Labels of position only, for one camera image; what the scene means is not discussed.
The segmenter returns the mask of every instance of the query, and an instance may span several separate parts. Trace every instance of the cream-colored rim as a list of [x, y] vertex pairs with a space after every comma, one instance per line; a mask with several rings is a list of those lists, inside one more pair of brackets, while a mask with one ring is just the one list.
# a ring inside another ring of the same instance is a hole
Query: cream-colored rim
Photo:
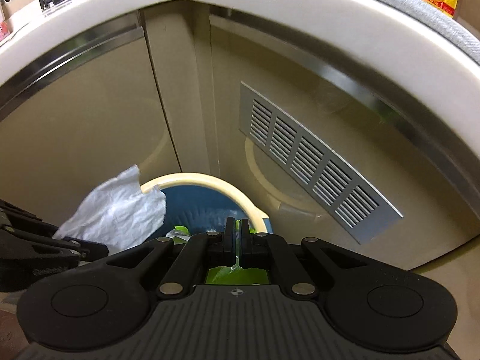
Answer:
[[172, 173], [171, 175], [157, 177], [143, 184], [141, 186], [142, 192], [150, 191], [155, 185], [158, 185], [161, 189], [177, 185], [198, 185], [223, 193], [246, 213], [257, 232], [267, 233], [263, 219], [268, 218], [268, 215], [259, 210], [242, 191], [224, 180], [202, 173]]

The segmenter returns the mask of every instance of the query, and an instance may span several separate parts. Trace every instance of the metallic trim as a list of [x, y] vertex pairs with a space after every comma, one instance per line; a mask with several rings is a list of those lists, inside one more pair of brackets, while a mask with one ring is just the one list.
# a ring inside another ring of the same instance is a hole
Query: metallic trim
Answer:
[[210, 24], [300, 64], [378, 114], [430, 160], [480, 219], [480, 160], [405, 88], [321, 40], [259, 17], [211, 7]]
[[402, 214], [354, 167], [275, 103], [240, 85], [240, 131], [360, 244]]
[[35, 93], [84, 63], [143, 38], [136, 12], [78, 34], [16, 73], [0, 90], [0, 121]]

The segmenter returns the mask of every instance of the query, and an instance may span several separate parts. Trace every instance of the vent panel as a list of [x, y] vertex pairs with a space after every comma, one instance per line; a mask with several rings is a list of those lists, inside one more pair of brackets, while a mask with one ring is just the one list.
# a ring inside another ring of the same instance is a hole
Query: vent panel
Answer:
[[402, 218], [319, 137], [243, 83], [240, 107], [241, 131], [253, 137], [359, 243], [368, 242]]

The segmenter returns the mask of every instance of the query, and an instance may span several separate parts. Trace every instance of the ribbed black surface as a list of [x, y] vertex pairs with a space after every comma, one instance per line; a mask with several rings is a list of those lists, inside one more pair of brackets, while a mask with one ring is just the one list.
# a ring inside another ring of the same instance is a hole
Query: ribbed black surface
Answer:
[[443, 349], [390, 355], [345, 340], [316, 305], [285, 297], [277, 286], [198, 286], [158, 305], [138, 332], [116, 345], [62, 353], [30, 345], [19, 360], [443, 360]]

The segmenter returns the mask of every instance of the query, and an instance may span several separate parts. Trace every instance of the gray cloth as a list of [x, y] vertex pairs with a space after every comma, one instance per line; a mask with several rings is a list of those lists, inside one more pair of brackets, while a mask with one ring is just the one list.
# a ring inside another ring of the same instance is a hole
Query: gray cloth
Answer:
[[377, 0], [425, 24], [480, 65], [480, 41], [440, 10], [421, 0]]

